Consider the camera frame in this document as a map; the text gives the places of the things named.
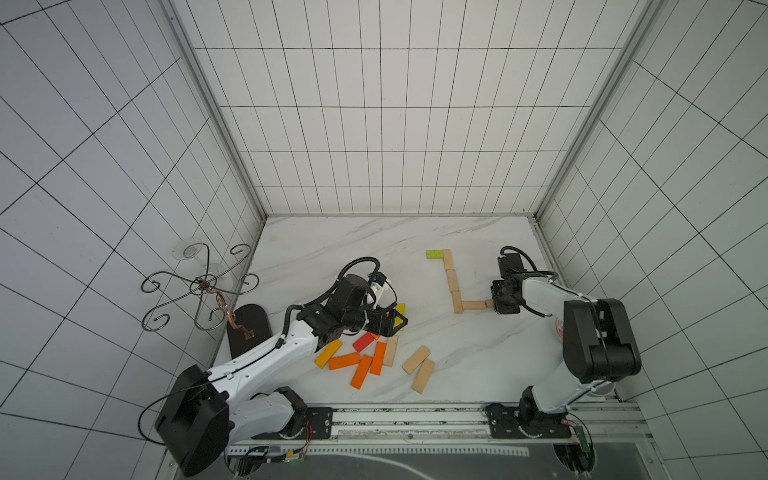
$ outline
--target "beige wooden block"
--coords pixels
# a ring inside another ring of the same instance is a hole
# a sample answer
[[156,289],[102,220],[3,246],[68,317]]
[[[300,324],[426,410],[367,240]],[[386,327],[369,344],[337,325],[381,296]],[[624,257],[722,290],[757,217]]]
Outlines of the beige wooden block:
[[485,302],[482,300],[476,302],[462,302],[464,310],[485,310]]
[[456,270],[446,270],[445,275],[448,277],[448,291],[458,292],[458,277],[456,276]]
[[429,349],[425,346],[419,349],[418,352],[414,353],[411,358],[408,359],[407,362],[402,364],[402,369],[406,371],[407,374],[412,374],[414,370],[416,370],[419,365],[422,364],[422,362],[429,356]]
[[451,298],[453,299],[453,313],[464,313],[464,307],[462,306],[462,293],[458,290],[451,292]]
[[384,366],[392,366],[395,364],[395,351],[397,350],[397,340],[400,337],[397,335],[390,336],[386,341],[386,352],[384,352]]
[[453,255],[451,255],[451,250],[442,251],[442,265],[446,270],[455,270],[455,268],[453,268]]
[[424,387],[427,386],[429,376],[432,374],[432,370],[435,369],[435,363],[430,359],[425,359],[422,363],[422,368],[419,369],[419,374],[416,376],[416,380],[413,381],[411,386],[416,392],[424,393]]

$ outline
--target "black cable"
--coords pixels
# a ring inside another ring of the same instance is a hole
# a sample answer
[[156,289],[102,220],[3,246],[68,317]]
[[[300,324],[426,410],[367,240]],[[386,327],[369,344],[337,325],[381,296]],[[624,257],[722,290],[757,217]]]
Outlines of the black cable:
[[[375,267],[373,268],[373,271],[371,272],[371,277],[373,277],[373,275],[375,275],[376,273],[379,272],[379,267],[381,266],[381,264],[379,263],[379,260],[376,259],[375,257],[360,257],[360,258],[356,258],[356,259],[352,260],[351,262],[349,262],[348,264],[346,264],[341,269],[341,271],[339,272],[338,277],[336,278],[336,281],[333,283],[333,286],[331,286],[331,288],[326,290],[322,295],[320,295],[317,298],[315,298],[315,300],[307,303],[307,305],[311,305],[312,303],[316,303],[318,300],[321,301],[321,302],[324,301],[328,297],[328,295],[330,295],[331,292],[338,286],[339,280],[341,280],[344,277],[344,275],[346,274],[347,270],[349,270],[353,266],[357,265],[358,263],[363,263],[363,262],[372,262],[375,265]],[[290,314],[294,310],[302,309],[304,307],[305,307],[305,305],[290,305],[290,306],[288,306],[288,309],[286,310],[285,320],[283,322],[282,336],[279,339],[277,339],[277,342],[275,343],[275,346],[272,347],[272,349],[270,349],[269,352],[263,354],[262,356],[260,356],[259,358],[255,359],[255,360],[253,360],[251,362],[248,362],[246,365],[243,365],[240,368],[235,369],[233,372],[229,372],[227,375],[233,375],[233,374],[239,372],[242,369],[248,368],[249,366],[251,366],[254,363],[258,362],[259,360],[261,360],[265,356],[267,356],[270,353],[274,352],[276,349],[279,349],[281,346],[283,346],[283,344],[285,343],[285,338],[288,337],[288,331],[290,329]],[[202,392],[202,387],[205,387],[207,385],[211,385],[214,382],[218,382],[219,380],[225,379],[225,378],[227,378],[227,375],[223,375],[223,376],[220,376],[217,379],[208,380],[208,381],[203,382],[203,383],[198,383],[196,385],[187,387],[186,389],[181,389],[181,390],[177,390],[176,392],[171,392],[171,393],[169,393],[169,394],[167,394],[165,396],[161,396],[159,399],[155,400],[154,402],[150,403],[148,406],[144,407],[144,409],[141,410],[141,413],[139,414],[139,418],[137,420],[137,428],[138,428],[138,431],[139,431],[139,435],[141,435],[141,438],[143,438],[144,440],[147,440],[148,442],[152,442],[155,445],[165,446],[165,444],[163,442],[156,442],[155,440],[150,439],[141,430],[141,419],[144,417],[144,413],[146,413],[147,410],[152,408],[152,405],[155,405],[156,403],[162,402],[166,398],[168,398],[168,397],[170,397],[172,395],[176,395],[177,393],[186,392],[187,390],[192,390],[192,389],[195,389],[197,387],[201,387],[200,391]]]
[[514,252],[520,253],[523,257],[525,257],[525,259],[528,261],[528,263],[531,264],[531,270],[534,270],[534,271],[538,270],[538,268],[536,268],[536,264],[533,263],[533,260],[531,260],[531,258],[528,256],[528,254],[526,252],[520,250],[517,247],[510,247],[509,245],[507,245],[506,247],[502,247],[502,251],[499,254],[502,255],[502,256],[505,255],[504,252],[506,250],[512,250]]
[[594,442],[592,442],[592,434],[589,432],[589,427],[587,427],[587,424],[586,424],[586,423],[584,423],[584,420],[580,419],[580,418],[579,418],[579,416],[578,416],[578,415],[576,415],[575,413],[573,413],[573,412],[568,412],[568,414],[569,414],[569,415],[573,415],[574,417],[576,417],[576,419],[577,419],[579,422],[581,422],[581,424],[584,426],[584,430],[586,430],[586,431],[587,431],[587,435],[589,435],[589,443],[590,443],[590,445],[593,445],[593,446],[591,447],[591,450],[592,450],[592,451],[594,451]]
[[530,306],[528,306],[528,305],[526,305],[524,303],[522,305],[523,305],[524,309],[526,309],[528,312],[533,313],[534,315],[538,315],[538,316],[552,316],[551,313],[549,315],[545,315],[545,314],[543,314],[543,313],[541,313],[541,312],[539,312],[537,310],[533,310]]
[[[267,353],[263,354],[262,356],[260,356],[259,358],[255,359],[255,360],[253,360],[253,361],[251,361],[251,362],[248,362],[246,365],[243,365],[243,366],[241,366],[239,369],[235,369],[233,372],[230,372],[230,374],[234,374],[234,373],[237,373],[237,372],[239,372],[239,371],[240,371],[240,370],[242,370],[242,369],[246,369],[246,368],[248,368],[249,366],[251,366],[251,365],[253,365],[254,363],[258,362],[259,360],[261,360],[261,359],[262,359],[262,358],[264,358],[265,356],[267,356],[267,355],[269,355],[270,353],[274,352],[274,351],[275,351],[275,349],[276,349],[276,347],[272,347],[272,348],[270,349],[270,351],[269,351],[269,352],[267,352]],[[155,400],[154,402],[152,402],[152,403],[150,403],[149,405],[147,405],[146,407],[144,407],[144,410],[142,410],[142,411],[141,411],[141,413],[139,414],[139,419],[138,419],[138,421],[137,421],[137,427],[138,427],[138,430],[139,430],[139,435],[141,435],[141,438],[143,438],[144,440],[147,440],[148,442],[152,442],[152,443],[154,443],[155,445],[165,446],[165,444],[164,444],[164,443],[162,443],[162,442],[156,442],[156,441],[154,441],[153,439],[150,439],[150,438],[149,438],[149,437],[147,437],[147,436],[144,434],[144,432],[141,430],[141,418],[142,418],[142,417],[144,417],[144,413],[146,413],[146,412],[147,412],[147,410],[149,410],[150,408],[152,408],[152,405],[154,405],[154,404],[156,404],[156,403],[158,403],[158,402],[162,402],[163,400],[165,400],[165,399],[166,399],[166,398],[168,398],[169,396],[172,396],[172,395],[176,395],[177,393],[186,392],[187,390],[196,389],[197,387],[200,387],[200,391],[202,392],[202,391],[203,391],[203,390],[202,390],[202,387],[205,387],[205,386],[211,385],[211,384],[213,384],[214,382],[218,382],[219,380],[222,380],[222,379],[225,379],[225,378],[227,378],[227,375],[222,375],[222,376],[220,376],[220,377],[219,377],[219,378],[217,378],[217,379],[213,379],[213,380],[207,380],[206,382],[203,382],[203,383],[198,383],[198,384],[196,384],[196,385],[192,385],[192,386],[190,386],[190,387],[187,387],[186,389],[181,389],[181,390],[177,390],[176,392],[171,392],[171,393],[169,393],[169,394],[167,394],[167,395],[165,395],[165,396],[161,396],[159,399]]]

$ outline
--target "yellow wooden block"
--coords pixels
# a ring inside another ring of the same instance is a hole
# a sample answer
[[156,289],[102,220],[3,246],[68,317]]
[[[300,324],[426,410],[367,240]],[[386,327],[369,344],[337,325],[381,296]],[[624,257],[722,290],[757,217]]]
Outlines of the yellow wooden block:
[[326,349],[323,350],[323,353],[320,353],[320,356],[317,357],[317,360],[315,360],[315,364],[321,369],[325,368],[326,363],[328,363],[328,360],[330,360],[332,356],[336,355],[336,352],[339,351],[339,349],[341,348],[341,345],[343,345],[343,343],[341,343],[341,340],[334,340],[333,342],[331,342],[326,347]]

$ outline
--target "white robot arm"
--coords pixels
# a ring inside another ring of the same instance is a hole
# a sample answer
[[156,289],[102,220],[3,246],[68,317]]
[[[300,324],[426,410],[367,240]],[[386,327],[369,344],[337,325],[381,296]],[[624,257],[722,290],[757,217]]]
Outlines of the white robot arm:
[[[362,262],[376,265],[369,279],[346,274]],[[261,392],[263,385],[338,339],[345,329],[394,335],[408,319],[397,312],[396,302],[381,306],[390,289],[379,272],[379,261],[359,258],[348,263],[321,296],[289,306],[282,333],[207,372],[197,366],[184,370],[155,421],[182,473],[201,472],[231,443],[262,433],[279,432],[285,438],[300,433],[307,408],[301,397],[288,387],[266,394]],[[299,312],[291,320],[294,310]],[[402,322],[395,326],[397,318]]]
[[[531,270],[523,267],[521,257]],[[515,413],[517,425],[513,426],[522,435],[542,436],[560,424],[568,405],[584,394],[640,372],[640,353],[620,301],[599,300],[556,284],[555,272],[537,270],[531,258],[515,247],[502,248],[498,265],[502,280],[491,287],[498,313],[519,313],[522,307],[563,320],[563,361],[546,379],[523,392]],[[500,408],[505,407],[494,404],[486,412]]]

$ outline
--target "wire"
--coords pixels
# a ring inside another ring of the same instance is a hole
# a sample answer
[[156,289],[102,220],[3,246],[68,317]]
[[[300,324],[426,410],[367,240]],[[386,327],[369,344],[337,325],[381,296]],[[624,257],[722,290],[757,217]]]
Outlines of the wire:
[[534,315],[538,315],[538,316],[552,316],[551,313],[549,315],[545,315],[545,314],[539,312],[538,310],[534,310],[530,306],[526,305],[525,303],[523,303],[522,306],[523,306],[524,309],[526,309],[528,312],[533,313]]
[[421,478],[424,478],[424,480],[436,480],[435,477],[431,477],[424,472],[420,472],[419,470],[416,470],[415,468],[413,468],[411,465],[406,465],[405,463],[396,462],[395,460],[390,460],[389,458],[379,458],[379,457],[373,457],[371,455],[360,455],[357,453],[345,453],[345,452],[317,452],[317,453],[314,453],[314,455],[338,455],[342,457],[360,458],[363,460],[371,460],[374,462],[387,463],[389,465],[394,465],[395,467],[400,467],[405,470],[408,470],[413,475],[417,475]]
[[[339,272],[338,277],[336,278],[336,282],[333,283],[331,288],[329,288],[322,295],[320,295],[317,298],[315,298],[315,300],[307,303],[307,305],[311,305],[312,303],[316,303],[318,300],[320,300],[321,302],[324,301],[328,297],[328,295],[330,295],[330,293],[338,286],[339,280],[344,277],[344,274],[347,272],[347,270],[349,270],[353,266],[357,265],[358,263],[363,263],[363,262],[371,262],[371,263],[373,263],[375,265],[375,267],[373,268],[373,271],[371,272],[371,277],[373,277],[376,273],[379,272],[379,267],[381,266],[381,264],[379,263],[379,260],[376,259],[375,257],[360,257],[360,258],[354,259],[351,262],[349,262],[348,264],[346,264],[341,269],[341,271]],[[396,304],[397,304],[396,300],[397,300],[397,294],[395,294],[395,303],[393,303],[394,306],[396,306]],[[249,366],[251,366],[254,363],[256,363],[259,360],[261,360],[262,358],[264,358],[265,356],[267,356],[270,353],[274,352],[276,349],[279,349],[281,346],[283,346],[283,344],[285,342],[285,338],[287,338],[287,336],[288,336],[288,331],[290,329],[290,314],[294,310],[298,310],[298,309],[304,308],[305,306],[306,305],[291,305],[291,306],[288,306],[288,309],[286,310],[285,320],[283,322],[283,332],[282,332],[282,335],[281,335],[280,338],[277,339],[277,342],[275,343],[275,346],[273,346],[270,349],[269,352],[263,354],[262,356],[260,356],[259,358],[255,359],[255,360],[252,360],[252,361],[248,362],[247,364],[241,366],[240,368],[235,369],[233,372],[227,372],[227,373],[225,373],[224,375],[220,376],[217,379],[207,380],[206,382],[198,383],[198,384],[192,385],[190,387],[187,387],[185,389],[181,389],[181,390],[177,390],[175,392],[171,392],[171,393],[169,393],[169,394],[167,394],[165,396],[161,396],[159,399],[155,400],[154,402],[150,403],[148,406],[144,407],[144,409],[141,410],[141,413],[139,414],[139,418],[138,418],[137,423],[136,423],[136,426],[138,428],[139,435],[141,435],[141,438],[143,438],[144,440],[147,440],[148,442],[152,442],[155,445],[166,446],[163,442],[157,442],[157,441],[155,441],[153,439],[150,439],[141,430],[141,419],[144,417],[144,413],[146,413],[147,410],[149,410],[156,403],[162,402],[166,398],[168,398],[168,397],[170,397],[172,395],[176,395],[177,393],[186,392],[187,390],[196,389],[198,387],[200,387],[200,391],[202,392],[203,391],[203,387],[205,387],[207,385],[212,385],[214,382],[218,382],[219,380],[225,379],[228,376],[233,375],[233,374],[239,372],[240,370],[246,369]]]
[[520,253],[523,257],[525,257],[525,259],[528,261],[528,263],[531,264],[531,269],[532,270],[534,270],[534,271],[538,270],[538,268],[536,268],[536,264],[533,263],[533,260],[531,260],[531,258],[528,256],[528,254],[526,252],[520,250],[517,247],[510,247],[509,245],[507,245],[506,247],[502,247],[502,251],[499,252],[499,255],[505,255],[505,251],[507,251],[507,250],[512,250],[514,252]]
[[592,445],[594,445],[594,442],[592,441],[592,434],[589,432],[589,428],[587,427],[587,424],[586,424],[586,423],[584,423],[584,420],[580,419],[580,418],[579,418],[579,416],[578,416],[578,415],[576,415],[576,414],[575,414],[575,413],[573,413],[573,412],[570,412],[570,411],[569,411],[569,412],[568,412],[568,414],[569,414],[569,415],[573,415],[574,417],[576,417],[576,419],[577,419],[579,422],[581,422],[581,424],[584,426],[584,430],[586,430],[586,431],[587,431],[587,435],[589,435],[589,442],[590,442]]

